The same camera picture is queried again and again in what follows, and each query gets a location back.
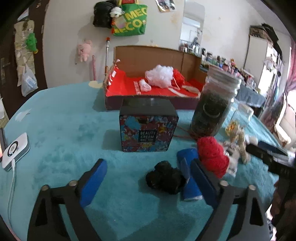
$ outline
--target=door handle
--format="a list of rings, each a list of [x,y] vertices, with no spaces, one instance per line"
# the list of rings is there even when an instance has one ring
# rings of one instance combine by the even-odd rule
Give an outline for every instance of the door handle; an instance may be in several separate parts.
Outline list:
[[[5,70],[4,67],[10,65],[10,63],[5,64],[5,58],[0,59],[0,79],[1,79],[1,85],[6,83],[5,80]]]

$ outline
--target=blue sponge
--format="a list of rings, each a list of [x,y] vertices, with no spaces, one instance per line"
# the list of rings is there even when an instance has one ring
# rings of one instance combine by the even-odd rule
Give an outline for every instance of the blue sponge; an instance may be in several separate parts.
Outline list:
[[[195,158],[198,158],[198,152],[197,152],[197,149],[195,148],[184,149],[184,150],[178,151],[177,153],[179,167],[181,169],[183,176],[187,181],[185,187],[182,190],[184,201],[203,199],[202,193],[190,172],[191,161]]]

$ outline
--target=pink curtain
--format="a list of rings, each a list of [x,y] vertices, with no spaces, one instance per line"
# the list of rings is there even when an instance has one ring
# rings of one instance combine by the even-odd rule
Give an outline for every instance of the pink curtain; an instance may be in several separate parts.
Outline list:
[[[292,90],[296,90],[296,43],[291,37],[291,64],[290,64],[290,72],[287,78],[286,86],[283,94],[278,98],[278,100],[274,103],[272,107],[268,107],[264,110],[260,120],[262,123],[269,129],[272,130],[274,124],[279,118],[281,110],[284,104],[284,98],[287,101],[288,93]]]

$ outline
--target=black fabric clump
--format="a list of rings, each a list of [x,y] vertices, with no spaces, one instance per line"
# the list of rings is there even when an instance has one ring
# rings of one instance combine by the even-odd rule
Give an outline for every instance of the black fabric clump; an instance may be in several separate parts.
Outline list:
[[[105,2],[98,2],[94,6],[94,22],[95,27],[112,28],[112,18],[110,16],[111,10],[116,7],[116,0],[108,0]]]
[[[186,180],[182,172],[178,168],[172,168],[168,161],[161,161],[154,168],[154,171],[146,175],[146,183],[150,188],[177,194],[185,186]]]

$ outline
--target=pink plush toy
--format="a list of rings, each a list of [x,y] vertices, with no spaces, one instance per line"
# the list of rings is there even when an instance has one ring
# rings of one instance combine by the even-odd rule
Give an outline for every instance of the pink plush toy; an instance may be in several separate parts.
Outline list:
[[[77,53],[78,53],[78,56],[80,57],[80,62],[82,61],[86,62],[90,52],[91,52],[90,40],[85,40],[84,44],[77,45]]]

